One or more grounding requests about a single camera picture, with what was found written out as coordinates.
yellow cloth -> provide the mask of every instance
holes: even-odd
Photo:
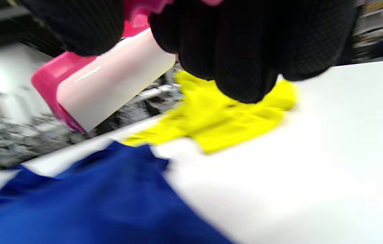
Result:
[[[167,111],[157,125],[125,139],[123,144],[158,145],[189,136],[206,153],[213,153],[273,129],[295,104],[294,86],[286,80],[278,82],[257,104],[235,101],[222,94],[214,81],[185,71],[177,72],[176,80],[182,85],[183,102]]]

blue fabric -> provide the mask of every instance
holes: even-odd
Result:
[[[54,178],[22,166],[0,191],[0,244],[230,244],[173,192],[167,165],[113,142]]]

blue cloth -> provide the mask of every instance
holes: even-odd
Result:
[[[53,178],[22,166],[0,191],[0,244],[230,244],[173,192],[167,165],[113,142]]]

white table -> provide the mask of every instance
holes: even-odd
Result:
[[[154,147],[172,159],[166,179],[239,243],[383,244],[383,62],[332,68],[297,86],[299,105],[261,137],[209,156],[190,139]],[[154,122],[26,165],[53,176]],[[11,177],[0,172],[0,187]]]

white wall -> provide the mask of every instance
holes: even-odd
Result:
[[[51,59],[20,43],[0,48],[0,92],[6,94],[0,98],[0,105],[7,119],[15,123],[27,123],[31,116],[50,113],[47,104],[33,88],[30,78],[36,68]],[[26,101],[30,111],[21,105],[21,100]]]

